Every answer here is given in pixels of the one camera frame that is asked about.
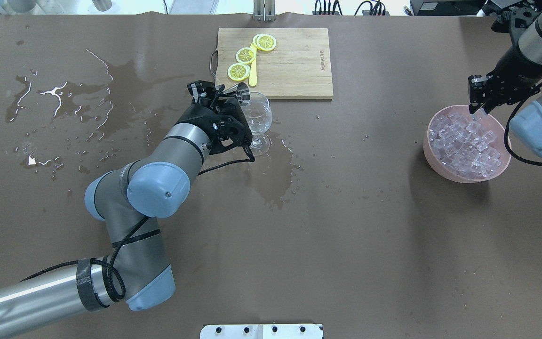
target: lemon slice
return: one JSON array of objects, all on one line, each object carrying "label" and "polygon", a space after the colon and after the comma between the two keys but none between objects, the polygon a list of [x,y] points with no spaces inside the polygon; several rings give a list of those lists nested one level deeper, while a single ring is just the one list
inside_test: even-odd
[{"label": "lemon slice", "polygon": [[275,49],[277,40],[275,40],[275,37],[270,36],[269,34],[260,34],[258,38],[256,38],[255,45],[261,51],[269,52]]},{"label": "lemon slice", "polygon": [[254,58],[256,58],[256,51],[250,47],[241,48],[235,53],[235,60],[242,64],[250,64]]},{"label": "lemon slice", "polygon": [[242,81],[250,75],[250,66],[236,62],[227,69],[227,75],[233,81]]},{"label": "lemon slice", "polygon": [[264,36],[263,33],[258,33],[252,38],[252,43],[256,46],[256,39],[258,39],[260,36]]}]

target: wooden cutting board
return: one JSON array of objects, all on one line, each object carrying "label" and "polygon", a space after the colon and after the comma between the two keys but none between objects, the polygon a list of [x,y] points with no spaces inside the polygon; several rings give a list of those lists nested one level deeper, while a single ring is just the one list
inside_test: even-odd
[{"label": "wooden cutting board", "polygon": [[250,47],[252,37],[258,33],[273,35],[277,46],[271,52],[257,52],[258,84],[251,91],[269,99],[334,97],[327,28],[219,28],[217,85],[235,84],[227,76],[227,69],[237,62],[235,53]]}]

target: metal jigger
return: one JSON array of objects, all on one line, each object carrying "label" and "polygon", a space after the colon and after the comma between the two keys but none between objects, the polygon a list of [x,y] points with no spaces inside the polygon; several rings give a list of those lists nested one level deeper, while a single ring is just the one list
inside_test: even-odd
[{"label": "metal jigger", "polygon": [[235,97],[240,106],[246,106],[250,103],[250,88],[246,83],[239,83],[224,90],[222,97]]}]

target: white bracket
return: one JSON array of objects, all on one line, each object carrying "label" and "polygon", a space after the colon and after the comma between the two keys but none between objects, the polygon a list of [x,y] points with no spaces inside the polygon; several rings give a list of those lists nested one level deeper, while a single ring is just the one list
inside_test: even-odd
[{"label": "white bracket", "polygon": [[322,324],[207,325],[200,339],[323,339]]},{"label": "white bracket", "polygon": [[252,17],[256,21],[275,21],[275,0],[254,0]]}]

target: silver arm segment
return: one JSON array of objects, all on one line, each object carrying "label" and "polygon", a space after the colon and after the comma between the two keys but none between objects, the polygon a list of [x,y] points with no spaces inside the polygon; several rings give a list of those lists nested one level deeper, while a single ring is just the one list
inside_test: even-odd
[{"label": "silver arm segment", "polygon": [[[92,266],[93,292],[112,303],[101,266]],[[77,267],[62,268],[0,289],[0,338],[11,337],[87,312],[77,290]]]}]

